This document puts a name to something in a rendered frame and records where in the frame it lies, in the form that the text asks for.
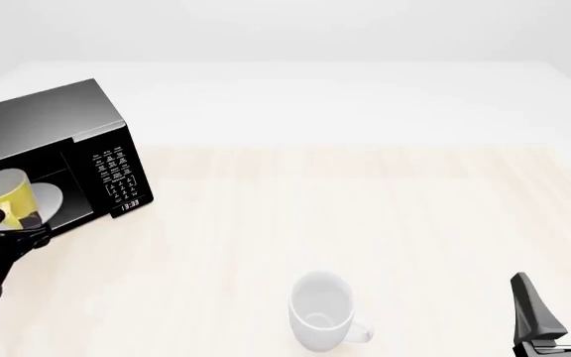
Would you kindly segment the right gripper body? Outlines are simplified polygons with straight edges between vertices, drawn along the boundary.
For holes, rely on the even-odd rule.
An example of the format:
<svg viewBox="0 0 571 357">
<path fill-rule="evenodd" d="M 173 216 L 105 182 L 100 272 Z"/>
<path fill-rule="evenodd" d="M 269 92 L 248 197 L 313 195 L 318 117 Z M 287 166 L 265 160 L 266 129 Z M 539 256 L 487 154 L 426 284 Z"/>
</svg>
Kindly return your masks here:
<svg viewBox="0 0 571 357">
<path fill-rule="evenodd" d="M 515 335 L 513 352 L 515 357 L 571 357 L 571 345 L 557 344 L 561 335 Z"/>
</svg>

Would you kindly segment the yellow and white mug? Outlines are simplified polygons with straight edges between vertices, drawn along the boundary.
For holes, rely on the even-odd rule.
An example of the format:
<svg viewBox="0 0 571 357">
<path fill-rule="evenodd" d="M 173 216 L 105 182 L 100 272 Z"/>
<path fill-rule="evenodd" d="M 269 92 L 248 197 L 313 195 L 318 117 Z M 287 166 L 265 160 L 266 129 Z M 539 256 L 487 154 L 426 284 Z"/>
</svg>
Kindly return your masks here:
<svg viewBox="0 0 571 357">
<path fill-rule="evenodd" d="M 41 225 L 38 217 L 38 202 L 34 196 L 30 181 L 20 169 L 4 169 L 0 171 L 0 210 L 4 212 L 3 223 L 9 228 L 23 229 L 23 222 L 29 225 Z"/>
</svg>

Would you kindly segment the black microwave oven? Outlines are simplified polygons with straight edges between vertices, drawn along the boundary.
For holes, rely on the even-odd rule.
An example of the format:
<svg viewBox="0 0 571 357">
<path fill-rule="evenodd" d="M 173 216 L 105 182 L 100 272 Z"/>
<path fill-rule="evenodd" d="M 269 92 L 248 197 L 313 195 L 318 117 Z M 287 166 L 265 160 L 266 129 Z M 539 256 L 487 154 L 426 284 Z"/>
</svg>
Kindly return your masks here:
<svg viewBox="0 0 571 357">
<path fill-rule="evenodd" d="M 129 127 L 95 79 L 0 102 L 0 171 L 63 194 L 55 235 L 154 200 Z"/>
</svg>

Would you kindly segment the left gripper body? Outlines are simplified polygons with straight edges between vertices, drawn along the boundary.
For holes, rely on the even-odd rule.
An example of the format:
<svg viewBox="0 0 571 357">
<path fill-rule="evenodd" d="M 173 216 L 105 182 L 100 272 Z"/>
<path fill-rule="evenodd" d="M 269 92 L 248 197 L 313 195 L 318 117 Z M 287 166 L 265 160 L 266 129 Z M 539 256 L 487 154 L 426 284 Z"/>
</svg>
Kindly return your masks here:
<svg viewBox="0 0 571 357">
<path fill-rule="evenodd" d="M 34 249 L 47 246 L 51 238 L 49 224 L 21 230 L 0 230 L 0 259 L 16 261 Z"/>
</svg>

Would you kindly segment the white round microwave turntable plate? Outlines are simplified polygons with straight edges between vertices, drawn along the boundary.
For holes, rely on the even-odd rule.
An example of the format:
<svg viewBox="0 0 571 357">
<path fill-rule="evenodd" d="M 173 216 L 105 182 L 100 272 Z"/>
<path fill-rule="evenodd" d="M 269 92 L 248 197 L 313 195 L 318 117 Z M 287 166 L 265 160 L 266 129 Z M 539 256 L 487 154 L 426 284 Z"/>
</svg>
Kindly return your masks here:
<svg viewBox="0 0 571 357">
<path fill-rule="evenodd" d="M 61 190 L 51 183 L 23 183 L 17 189 L 0 198 L 0 210 L 6 213 L 0 230 L 21 230 L 20 218 L 40 216 L 42 225 L 60 209 L 63 202 Z"/>
</svg>

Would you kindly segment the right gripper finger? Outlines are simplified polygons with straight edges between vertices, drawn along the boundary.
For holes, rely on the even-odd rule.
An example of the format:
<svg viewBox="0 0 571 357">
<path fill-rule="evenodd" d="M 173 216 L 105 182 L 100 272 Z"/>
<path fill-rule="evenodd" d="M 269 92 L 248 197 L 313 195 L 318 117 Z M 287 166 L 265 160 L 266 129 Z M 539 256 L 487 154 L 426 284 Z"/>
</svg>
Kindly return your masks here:
<svg viewBox="0 0 571 357">
<path fill-rule="evenodd" d="M 511 278 L 514 297 L 514 341 L 556 340 L 568 333 L 566 327 L 543 302 L 526 273 Z"/>
</svg>

